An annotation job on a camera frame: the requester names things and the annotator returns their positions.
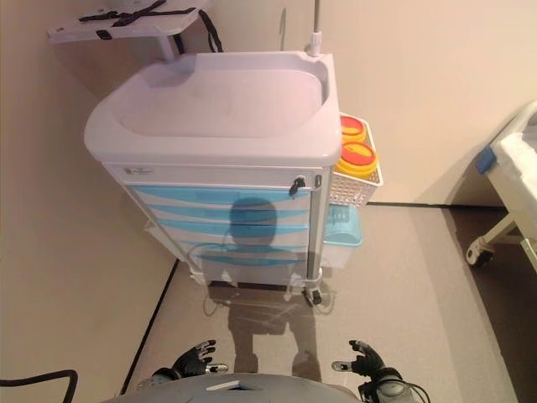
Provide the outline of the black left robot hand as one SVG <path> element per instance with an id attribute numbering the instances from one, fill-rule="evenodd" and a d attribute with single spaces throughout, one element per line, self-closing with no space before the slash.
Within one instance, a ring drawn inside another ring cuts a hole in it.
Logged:
<path id="1" fill-rule="evenodd" d="M 225 373 L 227 364 L 214 363 L 212 354 L 216 352 L 216 340 L 210 339 L 196 344 L 181 354 L 172 365 L 172 369 L 180 378 L 204 374 Z"/>

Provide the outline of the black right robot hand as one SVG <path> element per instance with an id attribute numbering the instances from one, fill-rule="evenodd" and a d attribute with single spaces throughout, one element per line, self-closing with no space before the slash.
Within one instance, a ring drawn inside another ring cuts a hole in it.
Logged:
<path id="1" fill-rule="evenodd" d="M 372 382 L 379 382 L 388 377 L 401 379 L 400 373 L 391 367 L 387 367 L 379 353 L 369 344 L 360 340 L 350 340 L 349 345 L 355 352 L 353 361 L 334 361 L 331 369 L 336 372 L 351 372 L 362 377 L 368 377 Z"/>

